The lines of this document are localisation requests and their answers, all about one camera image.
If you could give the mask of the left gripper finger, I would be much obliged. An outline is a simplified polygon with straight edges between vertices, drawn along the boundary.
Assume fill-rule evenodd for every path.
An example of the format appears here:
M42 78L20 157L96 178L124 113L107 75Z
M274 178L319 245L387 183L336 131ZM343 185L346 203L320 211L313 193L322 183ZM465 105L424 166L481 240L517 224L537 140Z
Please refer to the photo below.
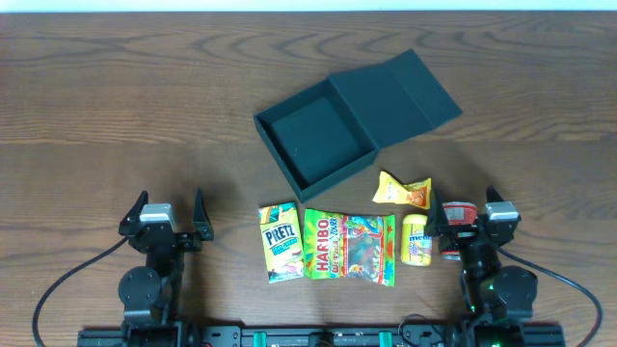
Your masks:
M214 231L205 210L201 188L196 192L192 222L202 241L213 240Z
M148 204L148 192L144 190L121 219L119 224L119 235L133 236L141 228L140 215L146 204Z

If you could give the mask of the red tin can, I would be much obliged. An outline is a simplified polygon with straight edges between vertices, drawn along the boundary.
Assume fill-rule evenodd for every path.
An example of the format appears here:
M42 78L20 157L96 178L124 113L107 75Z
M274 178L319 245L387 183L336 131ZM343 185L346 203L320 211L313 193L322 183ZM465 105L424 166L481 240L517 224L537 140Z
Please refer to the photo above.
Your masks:
M451 226L473 225L477 217L477 207L471 202L451 201L444 202L443 209ZM440 240L440 253L442 258L447 260L460 260L459 251L453 246L446 246L445 240Z

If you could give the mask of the Haribo gummy bag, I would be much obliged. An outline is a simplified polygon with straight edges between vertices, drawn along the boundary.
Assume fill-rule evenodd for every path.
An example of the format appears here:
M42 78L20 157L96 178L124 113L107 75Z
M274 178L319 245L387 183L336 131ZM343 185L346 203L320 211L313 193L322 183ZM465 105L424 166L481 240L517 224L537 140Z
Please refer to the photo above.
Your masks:
M304 274L312 280L356 278L395 285L393 215L305 211Z

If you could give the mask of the black gift box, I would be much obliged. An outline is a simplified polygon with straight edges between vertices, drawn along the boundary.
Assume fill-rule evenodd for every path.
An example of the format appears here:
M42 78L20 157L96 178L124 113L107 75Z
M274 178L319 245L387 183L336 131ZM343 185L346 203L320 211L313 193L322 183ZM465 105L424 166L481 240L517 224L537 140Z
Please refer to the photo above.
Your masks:
M296 197L306 202L372 165L379 151L461 115L414 50L333 73L254 116Z

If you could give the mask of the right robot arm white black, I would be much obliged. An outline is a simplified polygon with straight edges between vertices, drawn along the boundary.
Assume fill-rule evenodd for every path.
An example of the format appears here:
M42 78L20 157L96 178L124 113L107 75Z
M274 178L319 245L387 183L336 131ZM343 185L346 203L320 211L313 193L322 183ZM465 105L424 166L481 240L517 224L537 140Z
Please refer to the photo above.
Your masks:
M520 266L502 266L501 246L512 241L521 216L515 205L504 200L496 189L486 189L485 212L469 223L454 224L447 217L437 191L430 194L430 210L425 233L439 239L439 251L457 256L462 264L460 277L466 306L471 316L467 329L519 324L533 314L537 295L536 275Z

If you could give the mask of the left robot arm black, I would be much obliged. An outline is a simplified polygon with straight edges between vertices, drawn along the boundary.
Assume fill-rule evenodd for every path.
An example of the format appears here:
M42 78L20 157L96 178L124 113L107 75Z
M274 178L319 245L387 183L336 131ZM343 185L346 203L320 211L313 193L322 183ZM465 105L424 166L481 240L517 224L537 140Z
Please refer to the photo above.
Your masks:
M119 283L124 322L135 328L172 324L178 313L184 255L202 249L213 239L202 190L195 197L191 232L175 230L174 209L168 203L150 203L142 192L120 222L119 234L146 264L129 270Z

